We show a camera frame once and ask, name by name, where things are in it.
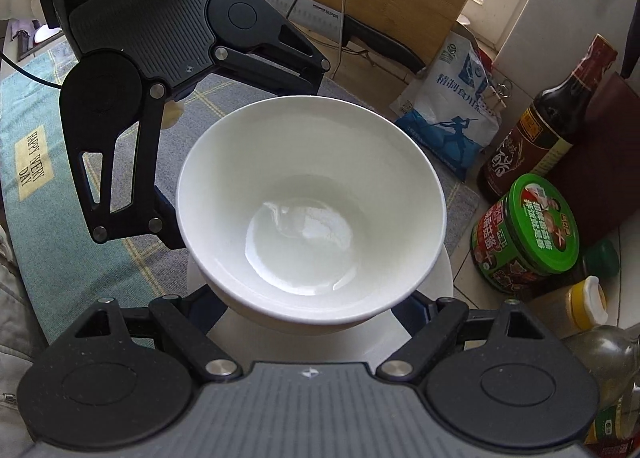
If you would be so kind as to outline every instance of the plastic jar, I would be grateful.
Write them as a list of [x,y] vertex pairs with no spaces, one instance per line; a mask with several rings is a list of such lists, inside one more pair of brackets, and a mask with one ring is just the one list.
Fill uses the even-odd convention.
[[527,306],[560,339],[607,322],[607,300],[598,278],[563,287],[530,301]]
[[476,266],[507,294],[567,272],[579,248],[567,202],[551,183],[532,173],[518,178],[471,232]]

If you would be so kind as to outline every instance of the white and blue plastic bag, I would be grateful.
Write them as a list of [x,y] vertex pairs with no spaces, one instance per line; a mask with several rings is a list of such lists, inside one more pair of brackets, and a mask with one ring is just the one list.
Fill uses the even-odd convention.
[[396,125],[429,148],[460,180],[500,127],[482,100],[488,85],[471,42],[449,32],[423,79],[415,79],[391,104]]

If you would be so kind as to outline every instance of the zipper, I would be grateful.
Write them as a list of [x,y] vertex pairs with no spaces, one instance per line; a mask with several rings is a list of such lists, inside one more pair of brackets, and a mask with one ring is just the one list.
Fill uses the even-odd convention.
[[9,409],[18,409],[18,399],[15,393],[3,393],[0,396],[0,406]]

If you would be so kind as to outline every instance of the blue figure silhouette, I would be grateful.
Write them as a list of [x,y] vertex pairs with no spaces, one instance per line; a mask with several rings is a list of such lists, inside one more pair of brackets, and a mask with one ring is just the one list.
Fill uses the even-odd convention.
[[441,128],[453,128],[454,130],[453,133],[448,133],[447,135],[444,135],[444,137],[442,138],[442,147],[440,148],[440,151],[443,151],[444,147],[448,143],[456,143],[458,145],[458,151],[460,152],[460,156],[457,162],[462,163],[465,155],[465,149],[466,149],[464,130],[466,130],[469,127],[469,123],[471,121],[477,121],[477,120],[478,119],[463,119],[462,117],[457,116],[457,117],[453,117],[452,120],[450,121],[435,123],[434,126],[440,126]]

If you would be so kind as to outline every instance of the ribbed gray panel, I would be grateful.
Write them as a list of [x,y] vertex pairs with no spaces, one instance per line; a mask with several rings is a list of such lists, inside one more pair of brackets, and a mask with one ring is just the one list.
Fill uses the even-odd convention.
[[[158,394],[170,394],[159,391]],[[151,440],[82,454],[37,444],[24,458],[485,458],[446,433],[410,388],[363,364],[256,364],[234,384],[206,386],[180,422]],[[572,446],[540,457],[586,458]]]
[[211,65],[208,0],[89,0],[69,16],[82,52],[124,51],[149,79],[172,87]]

